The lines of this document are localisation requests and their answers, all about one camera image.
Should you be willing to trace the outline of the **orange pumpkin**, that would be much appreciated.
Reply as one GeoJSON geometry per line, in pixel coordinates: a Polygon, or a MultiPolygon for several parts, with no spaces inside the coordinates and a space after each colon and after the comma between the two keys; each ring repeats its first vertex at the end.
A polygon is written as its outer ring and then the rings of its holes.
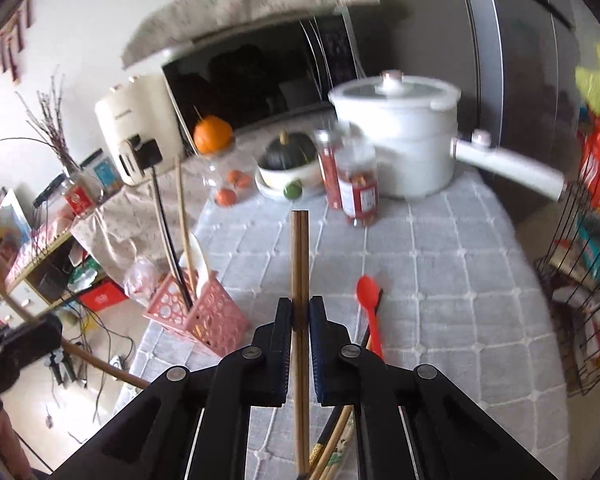
{"type": "Polygon", "coordinates": [[[197,122],[193,131],[194,147],[198,154],[212,155],[226,150],[233,141],[233,128],[214,115],[202,116],[194,107],[197,122]]]}

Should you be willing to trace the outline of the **paper-wrapped chopsticks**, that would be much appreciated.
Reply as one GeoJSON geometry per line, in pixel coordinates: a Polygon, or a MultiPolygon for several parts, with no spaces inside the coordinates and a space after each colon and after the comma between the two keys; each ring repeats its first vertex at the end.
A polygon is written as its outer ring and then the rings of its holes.
{"type": "Polygon", "coordinates": [[[350,417],[347,422],[347,425],[344,426],[344,429],[340,434],[340,438],[336,443],[335,451],[332,452],[332,455],[329,457],[327,466],[322,475],[322,479],[332,480],[333,478],[335,478],[339,466],[341,465],[344,459],[344,454],[346,454],[349,443],[352,437],[354,436],[354,432],[355,428],[353,417],[350,417]]]}

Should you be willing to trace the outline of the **red plastic spoon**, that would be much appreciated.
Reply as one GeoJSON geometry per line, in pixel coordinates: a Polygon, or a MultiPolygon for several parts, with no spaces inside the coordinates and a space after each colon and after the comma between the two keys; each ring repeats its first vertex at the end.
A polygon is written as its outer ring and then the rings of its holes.
{"type": "Polygon", "coordinates": [[[381,336],[376,311],[380,304],[380,287],[373,278],[363,274],[356,282],[355,292],[358,304],[367,315],[368,332],[370,333],[367,344],[370,346],[370,350],[382,359],[384,354],[382,353],[381,336]]]}

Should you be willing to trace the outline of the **floral microwave cover cloth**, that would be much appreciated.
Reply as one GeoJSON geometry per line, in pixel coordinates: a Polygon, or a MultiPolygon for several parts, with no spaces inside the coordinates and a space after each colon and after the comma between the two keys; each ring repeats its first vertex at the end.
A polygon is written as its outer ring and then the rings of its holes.
{"type": "Polygon", "coordinates": [[[129,68],[163,50],[199,49],[234,32],[293,21],[379,0],[173,0],[143,18],[121,53],[129,68]]]}

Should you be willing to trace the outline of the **brown wooden chopstick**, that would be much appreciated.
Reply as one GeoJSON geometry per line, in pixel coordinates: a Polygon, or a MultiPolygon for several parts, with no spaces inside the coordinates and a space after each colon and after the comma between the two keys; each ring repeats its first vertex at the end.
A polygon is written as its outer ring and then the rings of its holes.
{"type": "Polygon", "coordinates": [[[195,270],[194,263],[193,263],[192,252],[190,251],[181,168],[182,168],[181,167],[181,157],[180,157],[180,155],[176,155],[174,157],[174,171],[175,171],[176,196],[178,196],[178,222],[180,222],[181,239],[182,239],[182,244],[183,244],[185,261],[187,264],[188,284],[189,284],[190,291],[193,293],[193,298],[195,300],[195,299],[197,299],[197,293],[196,293],[197,277],[196,277],[196,270],[195,270]]]}
{"type": "Polygon", "coordinates": [[[298,477],[310,473],[309,438],[309,211],[291,211],[291,300],[294,304],[292,374],[294,375],[294,445],[298,477]]]}
{"type": "MultiPolygon", "coordinates": [[[[0,282],[0,296],[6,301],[6,304],[8,304],[9,307],[15,311],[15,314],[23,319],[23,322],[28,324],[35,324],[38,322],[38,318],[20,307],[20,305],[17,304],[11,296],[9,296],[9,293],[6,292],[6,288],[2,282],[0,282]]],[[[107,362],[99,359],[97,356],[93,356],[86,350],[82,350],[76,344],[73,344],[65,338],[61,338],[60,342],[61,347],[68,353],[72,354],[73,356],[78,356],[88,364],[91,364],[91,366],[94,366],[107,375],[122,380],[122,382],[125,382],[126,384],[135,388],[146,389],[149,386],[149,382],[147,380],[134,376],[128,372],[125,372],[124,370],[119,370],[117,367],[108,364],[107,362]]]]}
{"type": "Polygon", "coordinates": [[[324,446],[324,450],[320,456],[320,459],[316,463],[315,468],[309,476],[310,480],[318,480],[323,478],[329,459],[332,457],[332,453],[336,450],[337,443],[342,436],[344,428],[347,427],[351,412],[351,405],[347,405],[342,409],[338,418],[338,422],[336,423],[334,430],[332,430],[332,434],[324,446]]]}

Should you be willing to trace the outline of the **jar of red goji berries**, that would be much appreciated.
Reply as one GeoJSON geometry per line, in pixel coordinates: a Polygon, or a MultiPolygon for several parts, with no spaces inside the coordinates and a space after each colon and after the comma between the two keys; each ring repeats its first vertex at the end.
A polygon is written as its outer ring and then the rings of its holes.
{"type": "Polygon", "coordinates": [[[335,130],[320,129],[314,131],[314,140],[327,203],[330,208],[338,210],[341,208],[341,198],[335,154],[341,146],[340,135],[335,130]]]}

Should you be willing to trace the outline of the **small orange tangerine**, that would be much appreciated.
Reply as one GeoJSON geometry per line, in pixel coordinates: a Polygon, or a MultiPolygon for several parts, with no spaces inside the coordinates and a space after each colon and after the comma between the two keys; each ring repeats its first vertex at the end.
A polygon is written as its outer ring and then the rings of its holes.
{"type": "Polygon", "coordinates": [[[226,177],[226,180],[233,188],[241,188],[242,190],[251,188],[252,185],[252,177],[250,174],[246,174],[240,170],[230,171],[226,177]]]}
{"type": "Polygon", "coordinates": [[[231,207],[237,204],[237,194],[231,188],[220,188],[214,194],[214,201],[219,207],[231,207]]]}

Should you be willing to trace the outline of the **small orange tangerine lower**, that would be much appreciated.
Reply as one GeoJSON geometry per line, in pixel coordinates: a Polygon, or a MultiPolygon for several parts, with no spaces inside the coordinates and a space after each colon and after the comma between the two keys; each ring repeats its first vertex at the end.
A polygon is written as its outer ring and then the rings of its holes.
{"type": "Polygon", "coordinates": [[[214,194],[214,201],[219,207],[231,207],[237,204],[237,194],[231,188],[220,188],[214,194]]]}

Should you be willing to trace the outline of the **small orange tangerine upper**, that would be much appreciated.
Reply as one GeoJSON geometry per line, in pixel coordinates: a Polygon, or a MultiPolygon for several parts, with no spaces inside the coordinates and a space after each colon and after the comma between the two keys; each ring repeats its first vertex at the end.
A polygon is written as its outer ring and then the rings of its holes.
{"type": "Polygon", "coordinates": [[[250,174],[246,174],[240,170],[230,171],[226,177],[226,180],[233,188],[241,188],[242,190],[251,188],[252,185],[252,177],[250,174]]]}

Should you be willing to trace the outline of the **pink perforated utensil basket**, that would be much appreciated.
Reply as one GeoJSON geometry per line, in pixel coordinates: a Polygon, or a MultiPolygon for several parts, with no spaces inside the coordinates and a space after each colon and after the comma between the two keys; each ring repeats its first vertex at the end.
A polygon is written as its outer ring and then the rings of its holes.
{"type": "Polygon", "coordinates": [[[151,298],[144,317],[224,358],[239,347],[250,324],[215,275],[211,274],[189,310],[173,276],[168,275],[151,298]]]}

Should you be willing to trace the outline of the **green lime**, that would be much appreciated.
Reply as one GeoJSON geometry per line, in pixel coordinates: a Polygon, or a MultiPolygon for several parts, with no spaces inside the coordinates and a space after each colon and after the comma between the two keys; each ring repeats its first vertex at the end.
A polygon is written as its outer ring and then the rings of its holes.
{"type": "Polygon", "coordinates": [[[289,182],[284,190],[283,194],[286,200],[298,200],[303,194],[303,185],[300,180],[293,180],[289,182]]]}

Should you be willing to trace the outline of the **red box on floor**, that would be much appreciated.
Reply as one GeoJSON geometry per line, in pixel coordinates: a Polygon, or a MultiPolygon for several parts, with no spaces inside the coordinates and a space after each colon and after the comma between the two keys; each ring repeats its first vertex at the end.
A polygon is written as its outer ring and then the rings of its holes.
{"type": "Polygon", "coordinates": [[[109,278],[102,280],[78,297],[81,304],[93,312],[100,312],[127,300],[123,289],[109,278]]]}

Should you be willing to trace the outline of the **black chopstick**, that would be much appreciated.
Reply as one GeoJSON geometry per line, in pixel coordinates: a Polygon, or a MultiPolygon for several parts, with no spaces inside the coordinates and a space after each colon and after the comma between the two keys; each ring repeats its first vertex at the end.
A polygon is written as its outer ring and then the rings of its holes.
{"type": "Polygon", "coordinates": [[[166,221],[166,212],[163,208],[157,173],[154,166],[150,167],[150,175],[151,184],[154,188],[154,202],[156,208],[157,221],[163,241],[164,251],[166,252],[166,260],[168,260],[171,274],[174,278],[175,283],[178,285],[178,289],[180,290],[180,293],[183,297],[185,310],[189,311],[193,307],[193,300],[190,296],[187,286],[185,285],[182,269],[178,264],[178,257],[176,256],[176,251],[168,227],[168,222],[166,221]]]}

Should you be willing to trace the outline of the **white plastic spoon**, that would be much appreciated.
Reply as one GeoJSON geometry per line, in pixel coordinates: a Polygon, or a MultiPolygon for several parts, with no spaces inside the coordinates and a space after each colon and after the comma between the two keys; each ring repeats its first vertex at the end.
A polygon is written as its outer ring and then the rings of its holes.
{"type": "Polygon", "coordinates": [[[187,233],[187,244],[178,260],[180,267],[188,273],[193,274],[188,282],[195,284],[195,298],[199,298],[212,278],[212,270],[208,258],[202,249],[200,241],[193,232],[187,233]]]}

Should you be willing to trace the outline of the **white ceramic bowl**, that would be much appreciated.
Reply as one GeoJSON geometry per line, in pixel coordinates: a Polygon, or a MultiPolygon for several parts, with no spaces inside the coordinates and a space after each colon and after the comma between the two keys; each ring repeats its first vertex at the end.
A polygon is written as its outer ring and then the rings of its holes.
{"type": "Polygon", "coordinates": [[[254,174],[254,182],[261,195],[269,200],[276,202],[298,202],[313,196],[323,194],[325,191],[321,166],[317,159],[306,166],[294,168],[291,170],[272,171],[265,170],[258,166],[254,174]],[[293,181],[300,180],[303,185],[302,197],[298,200],[286,200],[283,190],[285,186],[293,181]]]}

